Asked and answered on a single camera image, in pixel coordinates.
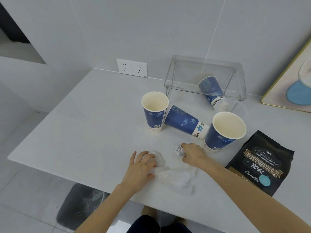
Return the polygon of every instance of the shoe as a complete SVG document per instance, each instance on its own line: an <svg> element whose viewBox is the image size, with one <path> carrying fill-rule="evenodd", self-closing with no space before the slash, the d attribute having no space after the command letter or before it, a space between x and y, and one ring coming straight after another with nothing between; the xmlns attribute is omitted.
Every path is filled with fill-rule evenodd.
<svg viewBox="0 0 311 233"><path fill-rule="evenodd" d="M175 220L173 221L173 223L181 223L184 224L185 226L188 225L187 220L181 217L177 217L175 218Z"/></svg>
<svg viewBox="0 0 311 233"><path fill-rule="evenodd" d="M155 208L144 206L144 208L142 209L141 215L149 215L157 220L158 210L156 210Z"/></svg>

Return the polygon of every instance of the white tabletop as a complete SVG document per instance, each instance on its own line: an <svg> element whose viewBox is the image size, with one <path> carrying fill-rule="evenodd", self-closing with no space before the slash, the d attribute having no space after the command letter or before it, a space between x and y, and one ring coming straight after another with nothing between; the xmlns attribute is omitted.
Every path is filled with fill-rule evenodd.
<svg viewBox="0 0 311 233"><path fill-rule="evenodd" d="M149 132L141 98L150 91L165 93L164 81L94 69L8 158L109 193L121 182L134 150L157 150L174 167L181 158L173 146L202 145L202 140L166 125L160 133ZM213 157L225 166L258 129L294 150L290 173L274 198L311 224L311 114L263 105L259 99L243 102L249 112L246 136ZM169 100L170 106L211 121L214 112L204 96L172 90ZM198 170L192 183L194 193L183 196L153 180L132 200L220 231L258 232L206 173Z"/></svg>

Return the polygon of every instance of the wall socket panel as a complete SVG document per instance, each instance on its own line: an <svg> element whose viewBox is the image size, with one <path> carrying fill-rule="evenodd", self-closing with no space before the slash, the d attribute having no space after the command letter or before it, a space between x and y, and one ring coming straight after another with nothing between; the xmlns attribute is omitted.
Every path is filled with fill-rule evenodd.
<svg viewBox="0 0 311 233"><path fill-rule="evenodd" d="M119 72L148 78L147 63L117 59Z"/></svg>

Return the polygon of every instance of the teal circle label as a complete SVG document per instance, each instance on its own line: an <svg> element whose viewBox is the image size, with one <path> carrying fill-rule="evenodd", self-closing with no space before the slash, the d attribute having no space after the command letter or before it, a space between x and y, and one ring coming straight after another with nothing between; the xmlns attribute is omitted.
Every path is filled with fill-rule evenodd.
<svg viewBox="0 0 311 233"><path fill-rule="evenodd" d="M269 177L265 176L265 175L261 175L259 177L259 181L261 184L263 184L264 186L270 186L271 185L271 181L269 179Z"/></svg>

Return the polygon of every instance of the painting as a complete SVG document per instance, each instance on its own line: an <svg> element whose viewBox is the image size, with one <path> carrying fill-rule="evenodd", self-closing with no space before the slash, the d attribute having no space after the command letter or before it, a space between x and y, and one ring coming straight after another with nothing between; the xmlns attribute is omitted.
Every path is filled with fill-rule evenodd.
<svg viewBox="0 0 311 233"><path fill-rule="evenodd" d="M261 102L311 112L311 39L262 97Z"/></svg>

